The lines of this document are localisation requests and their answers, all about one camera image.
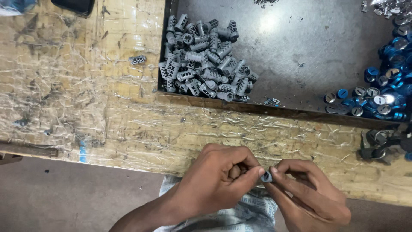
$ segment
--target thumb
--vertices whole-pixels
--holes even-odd
[[[230,185],[233,192],[239,193],[242,196],[256,186],[258,179],[265,173],[261,166],[256,166],[248,170],[245,174],[240,175]]]

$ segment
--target metal tray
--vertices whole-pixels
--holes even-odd
[[[373,10],[362,13],[358,0],[279,0],[265,8],[251,0],[166,0],[162,44],[169,15],[179,19],[184,13],[190,22],[236,21],[240,37],[233,56],[246,59],[260,76],[248,103],[263,104],[270,97],[280,100],[281,108],[317,113],[326,113],[326,93],[370,86],[363,72],[380,66],[378,48],[393,38],[394,28]],[[165,92],[160,75],[158,80]]]

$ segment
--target plastic sheet covering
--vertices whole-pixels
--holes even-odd
[[[313,159],[351,198],[412,206],[411,163],[359,160],[362,128],[352,123],[153,92],[163,12],[163,0],[97,0],[85,19],[40,1],[2,18],[0,140],[58,148],[59,160],[180,176],[207,143],[246,145],[266,168]],[[141,54],[144,64],[127,60]],[[13,125],[22,118],[27,126]]]

